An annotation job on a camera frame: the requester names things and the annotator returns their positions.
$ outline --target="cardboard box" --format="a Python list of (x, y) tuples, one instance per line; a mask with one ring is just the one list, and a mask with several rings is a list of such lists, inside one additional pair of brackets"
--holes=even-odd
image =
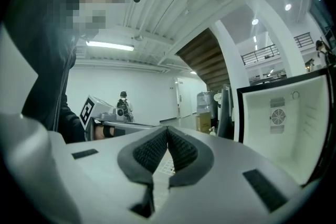
[(196, 130), (201, 133), (209, 134), (211, 128), (211, 114), (210, 112), (201, 113), (196, 116)]

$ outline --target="dark jacket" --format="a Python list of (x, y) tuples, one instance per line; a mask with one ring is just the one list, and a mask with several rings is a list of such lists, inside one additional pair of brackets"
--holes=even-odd
[(11, 0), (4, 19), (14, 44), (38, 74), (23, 115), (60, 132), (66, 143), (85, 141), (65, 94), (76, 60), (79, 33), (72, 27), (72, 11), (78, 6), (79, 0)]

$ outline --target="white plastic surface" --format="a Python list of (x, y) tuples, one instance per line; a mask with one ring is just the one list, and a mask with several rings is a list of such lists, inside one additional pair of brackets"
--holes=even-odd
[(38, 75), (0, 25), (0, 112), (20, 114)]
[[(293, 98), (297, 91), (300, 97)], [(282, 134), (271, 134), (270, 99), (284, 97)], [(326, 76), (243, 94), (244, 144), (305, 184), (320, 157), (329, 118)]]

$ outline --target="person in background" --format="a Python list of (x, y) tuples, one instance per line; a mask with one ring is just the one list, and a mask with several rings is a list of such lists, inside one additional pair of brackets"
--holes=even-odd
[(323, 67), (336, 64), (336, 56), (332, 53), (331, 49), (324, 43), (324, 41), (316, 41), (316, 50), (318, 51), (319, 58), (321, 58), (320, 54), (324, 55), (324, 57), (321, 58), (321, 64)]
[(125, 91), (120, 93), (120, 99), (117, 103), (117, 108), (120, 108), (124, 111), (124, 116), (128, 119), (129, 122), (134, 122), (133, 118), (133, 106), (132, 103), (127, 100), (127, 93)]
[[(75, 12), (80, 14), (82, 7), (85, 13), (85, 4), (92, 1), (11, 0), (4, 17), (4, 27), (13, 43), (38, 74), (22, 114), (49, 131), (61, 133), (66, 143), (85, 141), (80, 120), (67, 104), (66, 88), (78, 39), (91, 40), (103, 28), (95, 25), (93, 15), (91, 22), (75, 25)], [(96, 1), (113, 5), (122, 0)], [(104, 137), (103, 128), (96, 126), (94, 135)]]

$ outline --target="fan vent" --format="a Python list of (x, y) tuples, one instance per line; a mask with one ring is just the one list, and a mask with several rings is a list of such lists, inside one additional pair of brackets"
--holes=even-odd
[(277, 110), (274, 110), (271, 119), (274, 124), (278, 125), (284, 122), (285, 117), (286, 117), (285, 112), (282, 109), (277, 109)]

